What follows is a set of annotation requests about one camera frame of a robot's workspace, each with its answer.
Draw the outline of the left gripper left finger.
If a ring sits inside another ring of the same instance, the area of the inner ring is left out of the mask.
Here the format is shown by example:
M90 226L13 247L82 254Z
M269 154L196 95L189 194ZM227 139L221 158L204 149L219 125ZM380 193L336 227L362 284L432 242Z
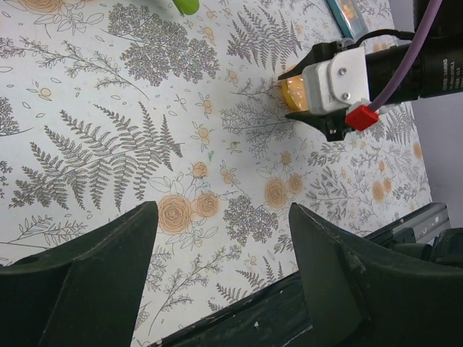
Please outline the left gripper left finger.
M2 346L129 346L158 226L156 202L1 267Z

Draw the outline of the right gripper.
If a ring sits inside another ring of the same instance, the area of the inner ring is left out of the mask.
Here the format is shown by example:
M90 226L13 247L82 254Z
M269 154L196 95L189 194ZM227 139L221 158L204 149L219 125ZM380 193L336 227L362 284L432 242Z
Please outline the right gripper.
M352 131L345 122L347 111L365 99L365 51L348 49L343 41L334 41L324 47L323 53L323 60L310 67L310 109L314 114L300 111L285 117L323 132L329 141L339 141ZM278 80L300 75L312 63L308 54Z

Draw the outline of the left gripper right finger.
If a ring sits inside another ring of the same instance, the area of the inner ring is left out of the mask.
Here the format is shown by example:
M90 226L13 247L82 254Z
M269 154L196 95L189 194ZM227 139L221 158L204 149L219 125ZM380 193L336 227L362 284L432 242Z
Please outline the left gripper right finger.
M462 230L361 238L300 204L289 226L315 346L460 346Z

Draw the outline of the orange round pill case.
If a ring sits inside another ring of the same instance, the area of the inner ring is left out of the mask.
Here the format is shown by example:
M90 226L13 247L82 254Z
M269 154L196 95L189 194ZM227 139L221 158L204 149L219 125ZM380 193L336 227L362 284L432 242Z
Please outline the orange round pill case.
M301 74L281 81L283 99L292 111L308 111L309 105Z

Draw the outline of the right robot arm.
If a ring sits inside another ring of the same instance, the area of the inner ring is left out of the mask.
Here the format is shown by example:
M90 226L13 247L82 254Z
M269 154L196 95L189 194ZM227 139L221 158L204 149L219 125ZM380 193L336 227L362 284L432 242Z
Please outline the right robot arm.
M462 91L462 2L414 1L414 31L366 32L353 1L328 3L345 35L315 44L279 76L303 81L308 108L288 113L329 142L364 131L391 106Z

